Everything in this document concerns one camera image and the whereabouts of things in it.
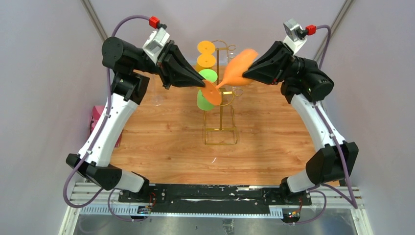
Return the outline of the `orange plastic glass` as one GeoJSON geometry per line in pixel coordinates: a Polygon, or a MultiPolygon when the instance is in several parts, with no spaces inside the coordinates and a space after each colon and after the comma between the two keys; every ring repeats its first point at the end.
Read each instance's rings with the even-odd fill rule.
{"type": "Polygon", "coordinates": [[[200,88],[203,97],[213,105],[222,103],[220,88],[222,86],[247,86],[253,82],[251,79],[243,78],[243,72],[253,64],[258,52],[254,49],[247,48],[236,55],[226,66],[222,81],[218,85],[213,82],[204,80],[205,87],[200,88]]]}

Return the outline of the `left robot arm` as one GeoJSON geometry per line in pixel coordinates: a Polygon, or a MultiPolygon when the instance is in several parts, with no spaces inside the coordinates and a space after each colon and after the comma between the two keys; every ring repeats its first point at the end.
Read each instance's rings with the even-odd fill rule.
{"type": "Polygon", "coordinates": [[[152,58],[131,43],[109,37],[102,45],[102,56],[103,66],[114,73],[107,103],[87,142],[78,153],[69,154],[66,163],[73,174],[94,182],[102,190],[126,190],[136,201],[145,202],[150,196],[148,179],[110,163],[125,124],[146,94],[150,79],[144,73],[158,75],[166,89],[204,87],[206,81],[172,40],[152,58]]]}

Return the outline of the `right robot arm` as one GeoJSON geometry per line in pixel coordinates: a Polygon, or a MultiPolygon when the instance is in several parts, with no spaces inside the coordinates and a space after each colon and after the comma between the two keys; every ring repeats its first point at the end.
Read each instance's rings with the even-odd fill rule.
{"type": "Polygon", "coordinates": [[[352,193],[350,176],[359,148],[338,132],[318,104],[331,93],[334,82],[317,62],[298,57],[286,43],[275,41],[243,77],[267,85],[280,83],[281,94],[300,115],[316,150],[303,171],[281,181],[281,201],[290,205],[306,191],[338,180],[345,180],[352,193]]]}

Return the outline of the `clear wine glass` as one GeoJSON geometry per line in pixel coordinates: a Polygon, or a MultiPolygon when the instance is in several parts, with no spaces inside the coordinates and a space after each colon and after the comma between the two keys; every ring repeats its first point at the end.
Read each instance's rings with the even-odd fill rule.
{"type": "Polygon", "coordinates": [[[165,96],[163,94],[153,93],[151,97],[151,102],[154,106],[159,107],[164,103],[164,101],[165,101],[165,96]]]}

